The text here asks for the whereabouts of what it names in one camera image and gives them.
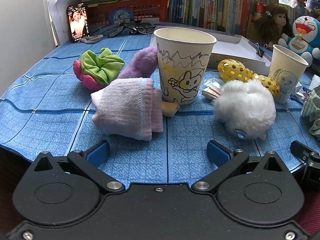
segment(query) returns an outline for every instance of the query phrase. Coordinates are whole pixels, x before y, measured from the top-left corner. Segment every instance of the blue tablecloth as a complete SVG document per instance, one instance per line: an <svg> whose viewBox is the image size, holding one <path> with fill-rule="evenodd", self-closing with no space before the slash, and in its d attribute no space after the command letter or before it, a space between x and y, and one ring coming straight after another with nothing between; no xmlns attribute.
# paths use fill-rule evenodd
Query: blue tablecloth
<svg viewBox="0 0 320 240"><path fill-rule="evenodd" d="M139 49L149 45L150 39L150 35L120 36L93 45L66 43L56 48L2 95L1 147L33 161L43 150L64 156L74 149L87 150L106 139L111 156L100 169L126 186L130 182L197 181L216 169L206 155L206 145L211 139L231 150L242 148L251 155L274 150L290 170L301 165L290 153L292 141L298 140L320 151L319 142L308 132L311 124L307 118L300 117L302 105L291 100L276 104L276 122L265 141L244 141L230 135L213 118L210 101L200 93L194 103L181 106L172 119L164 117L164 132L154 133L150 142L106 136L96 130L91 121L94 108L90 91L75 77L73 61L88 49L98 53L108 47L128 63ZM218 72L208 69L204 79L211 77L218 77ZM311 77L305 73L302 80L310 82ZM160 88L157 70L152 78L155 87Z"/></svg>

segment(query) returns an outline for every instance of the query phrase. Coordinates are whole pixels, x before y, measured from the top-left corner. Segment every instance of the paper cup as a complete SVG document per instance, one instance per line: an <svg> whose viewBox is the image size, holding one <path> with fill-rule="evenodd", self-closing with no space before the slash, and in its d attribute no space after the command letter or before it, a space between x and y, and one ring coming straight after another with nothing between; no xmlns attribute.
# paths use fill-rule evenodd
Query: paper cup
<svg viewBox="0 0 320 240"><path fill-rule="evenodd" d="M287 102L307 67L308 62L298 54L279 45L273 45L269 77L280 87L280 95L275 98L277 103Z"/></svg>
<svg viewBox="0 0 320 240"><path fill-rule="evenodd" d="M217 39L187 28L158 29L154 36L163 99L179 105L192 103Z"/></svg>

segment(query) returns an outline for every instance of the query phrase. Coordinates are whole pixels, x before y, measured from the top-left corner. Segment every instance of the metal bolt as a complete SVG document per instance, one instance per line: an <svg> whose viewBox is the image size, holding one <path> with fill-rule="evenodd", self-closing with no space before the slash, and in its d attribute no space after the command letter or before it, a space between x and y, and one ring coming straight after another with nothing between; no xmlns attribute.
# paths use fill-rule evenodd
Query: metal bolt
<svg viewBox="0 0 320 240"><path fill-rule="evenodd" d="M26 231L22 234L22 237L25 239L25 240L32 240L33 239L33 234Z"/></svg>
<svg viewBox="0 0 320 240"><path fill-rule="evenodd" d="M199 181L195 184L195 188L199 190L205 190L205 189L208 189L209 187L210 187L210 184L205 181Z"/></svg>
<svg viewBox="0 0 320 240"><path fill-rule="evenodd" d="M107 188L112 189L112 190L117 190L122 187L122 183L119 181L111 181L107 183Z"/></svg>
<svg viewBox="0 0 320 240"><path fill-rule="evenodd" d="M285 235L285 240L294 240L295 237L296 237L296 234L294 232L288 232Z"/></svg>
<svg viewBox="0 0 320 240"><path fill-rule="evenodd" d="M164 188L162 188L162 187L156 187L156 188L155 188L155 191L156 191L156 192L163 192L163 191L164 191Z"/></svg>

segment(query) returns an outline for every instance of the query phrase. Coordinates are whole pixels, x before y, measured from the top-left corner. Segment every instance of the red book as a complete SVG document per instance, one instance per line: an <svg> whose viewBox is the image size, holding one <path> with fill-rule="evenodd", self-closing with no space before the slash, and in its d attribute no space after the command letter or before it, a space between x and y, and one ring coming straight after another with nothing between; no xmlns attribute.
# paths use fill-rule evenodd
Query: red book
<svg viewBox="0 0 320 240"><path fill-rule="evenodd" d="M240 22L240 35L245 36L248 28L248 18L249 18L249 6L250 0L243 0L242 3L242 14Z"/></svg>

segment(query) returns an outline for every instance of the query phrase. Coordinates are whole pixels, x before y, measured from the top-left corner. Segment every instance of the white plush ball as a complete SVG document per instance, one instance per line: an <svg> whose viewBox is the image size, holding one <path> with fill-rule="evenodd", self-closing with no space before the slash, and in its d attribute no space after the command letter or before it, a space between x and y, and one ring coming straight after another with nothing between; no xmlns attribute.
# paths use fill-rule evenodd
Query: white plush ball
<svg viewBox="0 0 320 240"><path fill-rule="evenodd" d="M214 101L213 112L225 122L227 129L245 139L260 137L274 123L276 108L272 94L260 81L239 80L227 82L220 96Z"/></svg>

